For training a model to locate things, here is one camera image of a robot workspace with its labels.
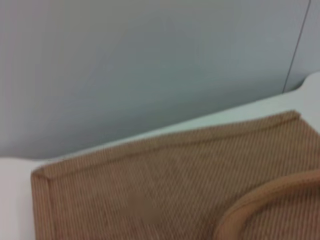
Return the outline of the brown jute handbag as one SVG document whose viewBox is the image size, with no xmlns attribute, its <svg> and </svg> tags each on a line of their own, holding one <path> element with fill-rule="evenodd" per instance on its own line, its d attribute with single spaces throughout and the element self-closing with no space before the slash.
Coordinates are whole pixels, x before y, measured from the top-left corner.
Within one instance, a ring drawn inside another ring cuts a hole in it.
<svg viewBox="0 0 320 240">
<path fill-rule="evenodd" d="M 320 133 L 281 114 L 31 174 L 36 240 L 320 240 Z"/>
</svg>

